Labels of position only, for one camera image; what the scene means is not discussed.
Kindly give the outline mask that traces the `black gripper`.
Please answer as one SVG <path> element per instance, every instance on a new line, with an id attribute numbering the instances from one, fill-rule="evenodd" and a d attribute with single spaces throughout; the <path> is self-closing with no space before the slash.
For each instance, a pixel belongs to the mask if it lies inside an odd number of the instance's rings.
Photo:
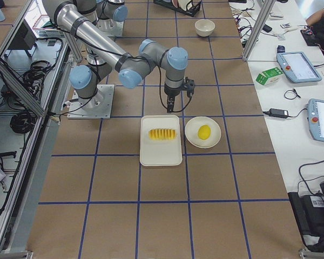
<path id="1" fill-rule="evenodd" d="M 173 113 L 175 97 L 183 90 L 182 86 L 170 87 L 167 84 L 164 85 L 164 92 L 167 95 L 167 113 Z"/>

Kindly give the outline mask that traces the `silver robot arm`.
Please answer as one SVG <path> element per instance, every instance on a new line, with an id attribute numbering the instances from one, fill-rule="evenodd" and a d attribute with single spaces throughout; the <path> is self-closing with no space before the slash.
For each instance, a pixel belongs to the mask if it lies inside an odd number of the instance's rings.
<path id="1" fill-rule="evenodd" d="M 127 18 L 125 1 L 72 1 L 78 12 L 88 18 L 101 31 L 114 35 Z"/>
<path id="2" fill-rule="evenodd" d="M 167 101 L 163 106 L 168 113 L 175 112 L 175 98 L 181 91 L 186 91 L 188 98 L 193 97 L 194 81 L 185 76 L 188 53 L 182 47 L 167 49 L 156 41 L 146 39 L 139 47 L 139 55 L 134 57 L 84 16 L 82 4 L 75 1 L 43 1 L 43 6 L 57 27 L 81 40 L 115 69 L 123 86 L 138 86 L 158 67 L 165 70 L 164 92 Z"/>

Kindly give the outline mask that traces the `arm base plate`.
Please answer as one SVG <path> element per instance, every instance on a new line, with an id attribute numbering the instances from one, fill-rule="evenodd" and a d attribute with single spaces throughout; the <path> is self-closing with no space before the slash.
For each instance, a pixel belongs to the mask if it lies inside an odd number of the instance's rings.
<path id="1" fill-rule="evenodd" d="M 123 34 L 124 22 L 116 22 L 112 19 L 100 19 L 97 23 L 100 31 L 109 37 L 121 37 Z"/>
<path id="2" fill-rule="evenodd" d="M 69 105 L 67 117 L 69 119 L 110 119 L 114 89 L 114 85 L 98 84 L 97 92 L 88 99 L 79 96 L 80 90 L 74 90 L 73 97 L 78 100 Z"/>

